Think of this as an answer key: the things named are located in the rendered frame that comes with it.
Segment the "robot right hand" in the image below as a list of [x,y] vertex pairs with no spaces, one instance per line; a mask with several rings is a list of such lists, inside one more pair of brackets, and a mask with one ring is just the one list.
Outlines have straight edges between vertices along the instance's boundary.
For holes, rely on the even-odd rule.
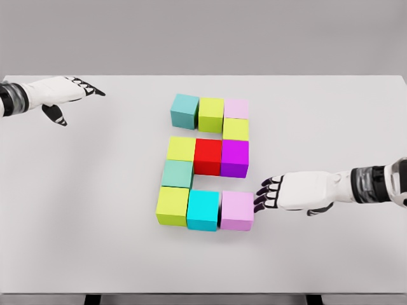
[[330,173],[289,172],[267,178],[256,192],[254,212],[267,209],[305,210],[308,216],[328,211],[336,201]]

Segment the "mint green cube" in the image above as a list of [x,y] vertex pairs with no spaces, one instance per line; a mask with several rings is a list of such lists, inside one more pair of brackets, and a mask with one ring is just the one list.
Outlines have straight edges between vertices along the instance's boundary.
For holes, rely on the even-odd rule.
[[191,161],[166,160],[163,169],[161,186],[164,187],[192,187],[193,163]]

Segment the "magenta purple cube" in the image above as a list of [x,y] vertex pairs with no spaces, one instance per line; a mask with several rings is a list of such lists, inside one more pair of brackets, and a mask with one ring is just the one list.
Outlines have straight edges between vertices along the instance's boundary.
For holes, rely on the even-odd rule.
[[223,140],[220,176],[244,179],[247,176],[248,167],[249,142]]

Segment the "teal cube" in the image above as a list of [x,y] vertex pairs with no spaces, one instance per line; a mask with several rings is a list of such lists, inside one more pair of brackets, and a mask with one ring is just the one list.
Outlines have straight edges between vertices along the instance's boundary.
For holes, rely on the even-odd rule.
[[200,98],[178,93],[170,108],[172,126],[194,130],[198,122]]

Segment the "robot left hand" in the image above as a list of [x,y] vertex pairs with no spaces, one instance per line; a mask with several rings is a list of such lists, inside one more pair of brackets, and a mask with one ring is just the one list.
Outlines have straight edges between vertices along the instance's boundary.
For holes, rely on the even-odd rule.
[[106,94],[77,77],[55,76],[25,85],[29,110],[40,107],[54,123],[67,126],[60,104],[75,102],[89,95]]

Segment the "pale pink cube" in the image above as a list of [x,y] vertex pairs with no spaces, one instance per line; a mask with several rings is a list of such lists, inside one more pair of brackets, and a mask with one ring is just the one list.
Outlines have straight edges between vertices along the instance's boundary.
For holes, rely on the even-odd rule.
[[224,99],[224,117],[249,119],[249,101],[245,99]]

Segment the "pink lilac cube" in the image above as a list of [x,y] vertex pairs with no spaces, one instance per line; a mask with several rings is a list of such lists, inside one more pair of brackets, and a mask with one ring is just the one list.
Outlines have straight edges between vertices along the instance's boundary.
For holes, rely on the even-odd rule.
[[250,231],[254,223],[254,194],[223,191],[220,229]]

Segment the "yellow-green cube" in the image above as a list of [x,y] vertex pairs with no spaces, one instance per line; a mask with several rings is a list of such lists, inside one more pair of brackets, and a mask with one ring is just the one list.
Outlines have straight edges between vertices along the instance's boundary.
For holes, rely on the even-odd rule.
[[223,140],[249,140],[249,120],[225,118],[223,122]]
[[171,136],[167,150],[167,159],[193,162],[195,145],[196,138]]
[[160,225],[186,227],[190,190],[182,187],[165,187],[159,190],[156,218]]
[[198,110],[198,131],[222,133],[224,100],[222,98],[201,97]]

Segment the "cyan cube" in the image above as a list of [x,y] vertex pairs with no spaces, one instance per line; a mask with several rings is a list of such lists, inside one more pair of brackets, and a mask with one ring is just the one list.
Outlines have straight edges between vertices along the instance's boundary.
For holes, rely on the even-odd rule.
[[220,193],[192,189],[186,214],[187,228],[197,231],[217,231]]

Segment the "red cube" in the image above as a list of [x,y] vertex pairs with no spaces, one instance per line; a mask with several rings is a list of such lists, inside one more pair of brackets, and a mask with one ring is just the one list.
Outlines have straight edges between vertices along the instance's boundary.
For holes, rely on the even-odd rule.
[[194,173],[220,176],[221,154],[222,140],[197,138],[193,160]]

